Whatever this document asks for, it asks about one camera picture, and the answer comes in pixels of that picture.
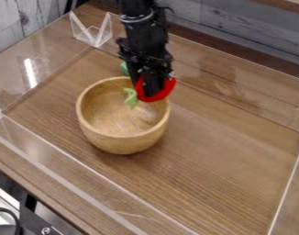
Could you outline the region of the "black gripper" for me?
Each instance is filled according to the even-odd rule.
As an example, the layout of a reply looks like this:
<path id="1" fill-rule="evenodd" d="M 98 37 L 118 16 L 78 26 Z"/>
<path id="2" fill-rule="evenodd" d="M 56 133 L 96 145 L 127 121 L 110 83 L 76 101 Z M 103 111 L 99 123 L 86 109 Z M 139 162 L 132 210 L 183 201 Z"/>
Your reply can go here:
<path id="1" fill-rule="evenodd" d="M 144 94 L 155 95 L 172 78 L 172 56 L 167 50 L 168 22 L 164 15 L 120 16 L 126 36 L 119 37 L 119 56 L 127 64 L 132 83 L 143 75 Z"/>

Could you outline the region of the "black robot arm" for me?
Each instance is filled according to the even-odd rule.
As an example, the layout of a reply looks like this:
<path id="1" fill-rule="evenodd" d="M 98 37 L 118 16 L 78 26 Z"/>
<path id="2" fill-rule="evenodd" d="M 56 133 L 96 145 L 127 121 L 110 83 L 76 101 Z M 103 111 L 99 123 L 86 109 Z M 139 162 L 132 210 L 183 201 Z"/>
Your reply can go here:
<path id="1" fill-rule="evenodd" d="M 120 22 L 127 36 L 119 37 L 119 56 L 143 102 L 164 99 L 175 87 L 167 7 L 155 0 L 119 0 Z"/>

